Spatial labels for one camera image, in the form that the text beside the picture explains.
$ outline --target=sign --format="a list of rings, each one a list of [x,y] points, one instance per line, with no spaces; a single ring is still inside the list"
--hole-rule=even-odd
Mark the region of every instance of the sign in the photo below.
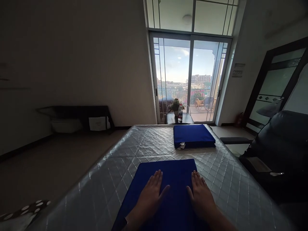
[[[244,67],[245,67],[245,64],[238,64],[238,63],[234,64],[232,77],[241,78],[243,76]]]

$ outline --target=hand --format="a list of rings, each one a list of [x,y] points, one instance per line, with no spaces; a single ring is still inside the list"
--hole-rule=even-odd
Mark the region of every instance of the hand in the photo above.
[[[170,185],[167,185],[159,195],[162,178],[163,172],[160,170],[150,177],[139,196],[136,206],[126,217],[128,230],[137,230],[147,219],[156,213],[162,199],[170,188]]]
[[[212,193],[206,185],[205,180],[196,171],[192,172],[192,184],[193,192],[189,186],[186,186],[186,188],[193,209],[200,219],[208,222],[220,212],[216,207]]]

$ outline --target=polka dot fabric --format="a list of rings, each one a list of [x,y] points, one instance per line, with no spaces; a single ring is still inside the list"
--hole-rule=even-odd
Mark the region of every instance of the polka dot fabric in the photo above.
[[[0,222],[14,219],[24,214],[27,214],[27,213],[34,213],[34,214],[38,213],[42,211],[44,208],[46,208],[49,204],[50,204],[49,200],[36,201],[35,203],[24,206],[22,209],[14,213],[5,213],[5,214],[0,215]]]

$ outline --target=potted plant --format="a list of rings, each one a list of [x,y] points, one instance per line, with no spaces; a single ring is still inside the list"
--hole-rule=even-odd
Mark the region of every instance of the potted plant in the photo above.
[[[176,117],[178,117],[178,115],[179,115],[179,106],[180,106],[180,103],[182,103],[182,102],[180,102],[178,98],[175,98],[174,101],[172,102],[171,106],[169,107],[168,113],[171,112],[171,111],[173,111],[173,112],[174,112],[174,115],[175,115]]]

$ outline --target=water bottle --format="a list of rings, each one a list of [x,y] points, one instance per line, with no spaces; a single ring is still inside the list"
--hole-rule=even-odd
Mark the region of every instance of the water bottle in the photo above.
[[[183,106],[182,106],[182,104],[180,104],[178,111],[179,111],[178,120],[181,121],[183,119]]]

